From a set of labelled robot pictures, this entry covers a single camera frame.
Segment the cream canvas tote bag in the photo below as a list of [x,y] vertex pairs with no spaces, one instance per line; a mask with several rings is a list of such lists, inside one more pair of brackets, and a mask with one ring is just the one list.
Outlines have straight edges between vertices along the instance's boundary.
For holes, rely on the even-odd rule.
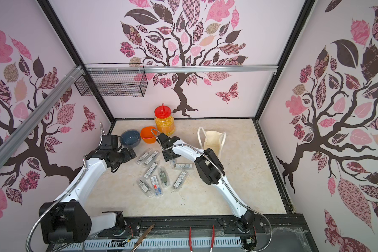
[[217,157],[220,159],[222,149],[226,140],[226,132],[220,133],[218,131],[205,131],[203,127],[197,130],[197,138],[199,145],[204,149],[212,149]]

